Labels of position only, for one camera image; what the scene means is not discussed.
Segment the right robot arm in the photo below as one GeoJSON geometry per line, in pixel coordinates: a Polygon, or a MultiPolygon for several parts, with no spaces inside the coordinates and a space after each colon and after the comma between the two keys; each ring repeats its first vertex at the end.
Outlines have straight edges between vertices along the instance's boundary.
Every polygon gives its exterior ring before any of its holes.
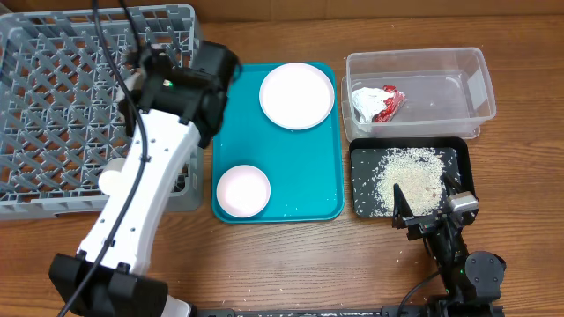
{"type": "Polygon", "coordinates": [[[442,176],[447,204],[443,210],[416,217],[399,185],[393,187],[392,226],[406,229],[409,240],[424,241],[434,258],[437,271],[414,286],[397,306],[394,316],[502,316],[503,308],[494,301],[501,297],[506,262],[486,251],[469,252],[462,232],[479,212],[479,200],[452,176],[442,176]],[[442,279],[446,293],[430,298],[422,306],[407,302],[421,287],[434,278],[442,279]]]}

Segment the white paper cup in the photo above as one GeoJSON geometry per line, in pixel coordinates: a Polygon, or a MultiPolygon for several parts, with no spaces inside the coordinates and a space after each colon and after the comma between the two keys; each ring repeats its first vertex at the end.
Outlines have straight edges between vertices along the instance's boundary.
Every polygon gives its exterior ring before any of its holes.
{"type": "Polygon", "coordinates": [[[103,167],[98,178],[98,187],[104,195],[112,195],[121,186],[121,171],[125,158],[112,158],[103,167]]]}

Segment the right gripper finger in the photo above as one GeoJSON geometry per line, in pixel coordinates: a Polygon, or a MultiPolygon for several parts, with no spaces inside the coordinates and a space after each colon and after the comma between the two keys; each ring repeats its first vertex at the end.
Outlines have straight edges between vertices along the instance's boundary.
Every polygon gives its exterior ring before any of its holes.
{"type": "Polygon", "coordinates": [[[465,191],[462,185],[448,173],[442,175],[442,180],[445,184],[447,196],[461,194],[465,191]]]}
{"type": "Polygon", "coordinates": [[[407,226],[406,222],[413,220],[414,216],[403,191],[397,183],[393,186],[393,196],[392,227],[405,228],[407,226]]]}

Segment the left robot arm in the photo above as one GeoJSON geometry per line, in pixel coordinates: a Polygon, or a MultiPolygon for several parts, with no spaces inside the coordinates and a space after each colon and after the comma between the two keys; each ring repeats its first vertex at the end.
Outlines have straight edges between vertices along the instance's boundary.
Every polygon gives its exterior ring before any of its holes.
{"type": "Polygon", "coordinates": [[[139,52],[140,70],[123,89],[131,106],[131,145],[117,180],[75,255],[57,254],[49,278],[61,315],[194,316],[166,283],[146,275],[157,228],[177,175],[209,145],[224,118],[227,92],[241,67],[226,46],[203,41],[188,68],[161,49],[139,52]]]}

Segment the small pink-rimmed plate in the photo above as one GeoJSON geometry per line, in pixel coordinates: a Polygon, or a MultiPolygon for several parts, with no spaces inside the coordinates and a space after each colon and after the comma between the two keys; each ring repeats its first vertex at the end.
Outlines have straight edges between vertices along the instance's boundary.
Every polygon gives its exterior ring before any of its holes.
{"type": "Polygon", "coordinates": [[[253,217],[270,201],[271,184],[266,174],[255,166],[234,166],[219,178],[216,197],[228,215],[253,217]]]}

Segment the red wrapper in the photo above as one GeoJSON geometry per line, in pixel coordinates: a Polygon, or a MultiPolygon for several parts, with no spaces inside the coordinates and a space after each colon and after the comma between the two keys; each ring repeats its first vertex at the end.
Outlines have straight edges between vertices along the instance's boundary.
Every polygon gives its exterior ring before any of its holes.
{"type": "Polygon", "coordinates": [[[384,85],[382,90],[391,96],[383,100],[385,108],[373,118],[373,122],[390,122],[405,101],[405,94],[394,85],[384,85]]]}

